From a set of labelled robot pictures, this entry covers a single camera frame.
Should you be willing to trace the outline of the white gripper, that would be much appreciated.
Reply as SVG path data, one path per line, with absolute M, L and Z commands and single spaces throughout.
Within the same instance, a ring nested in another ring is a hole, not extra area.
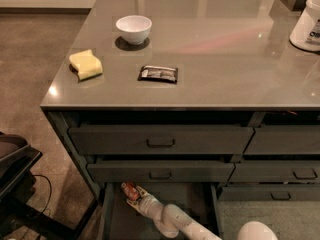
M 139 202 L 126 199 L 127 204 L 141 215 L 153 221 L 160 221 L 164 205 L 141 186 L 137 185 L 136 189 L 142 200 Z

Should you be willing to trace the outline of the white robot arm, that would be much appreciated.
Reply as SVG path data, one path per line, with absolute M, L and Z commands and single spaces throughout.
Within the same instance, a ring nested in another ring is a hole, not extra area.
M 182 232 L 189 240 L 223 240 L 192 219 L 174 204 L 162 204 L 144 188 L 129 182 L 121 184 L 126 202 L 142 216 L 153 221 L 157 230 L 167 238 L 175 238 Z M 250 221 L 244 224 L 237 240 L 278 240 L 275 233 L 265 224 Z

